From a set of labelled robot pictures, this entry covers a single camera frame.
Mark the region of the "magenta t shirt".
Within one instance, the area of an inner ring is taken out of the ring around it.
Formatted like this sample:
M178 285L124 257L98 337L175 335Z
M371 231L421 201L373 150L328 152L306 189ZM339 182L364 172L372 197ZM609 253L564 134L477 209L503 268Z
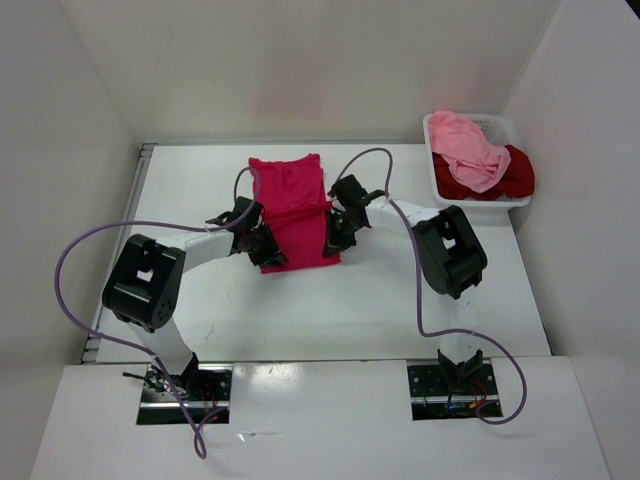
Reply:
M321 157L310 153L294 161L248 160L254 193L264 207L263 218L287 259L282 266L263 267L263 274L329 267L338 254L324 254L326 214L330 210Z

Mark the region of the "light pink t shirt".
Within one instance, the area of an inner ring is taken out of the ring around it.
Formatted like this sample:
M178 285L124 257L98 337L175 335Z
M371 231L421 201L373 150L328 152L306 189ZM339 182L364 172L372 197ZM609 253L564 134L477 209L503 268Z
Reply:
M510 165L510 152L491 144L467 117L436 111L427 121L427 129L432 152L444 159L458 183L475 193L495 187Z

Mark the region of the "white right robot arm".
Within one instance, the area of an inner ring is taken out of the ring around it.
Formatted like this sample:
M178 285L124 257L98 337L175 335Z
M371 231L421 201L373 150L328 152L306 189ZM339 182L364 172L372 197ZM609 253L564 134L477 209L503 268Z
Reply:
M419 332L440 339L437 353L439 382L450 393L468 387L484 360L474 334L477 331L476 294L488 259L465 213L452 206L445 210L421 207L382 196L357 200L333 208L327 214L325 254L341 253L356 245L363 229L384 229L408 236L417 278L417 303L422 286L437 295L446 326L435 332Z

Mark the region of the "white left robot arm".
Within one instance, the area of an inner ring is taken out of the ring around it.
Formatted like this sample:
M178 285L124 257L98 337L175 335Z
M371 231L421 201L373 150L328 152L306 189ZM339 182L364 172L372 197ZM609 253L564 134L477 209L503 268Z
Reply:
M199 360L174 320L182 277L235 254L247 255L257 267L287 264L264 223L159 239L135 234L125 243L107 280L103 306L130 327L154 366L166 372L164 387L177 399L191 398L200 385Z

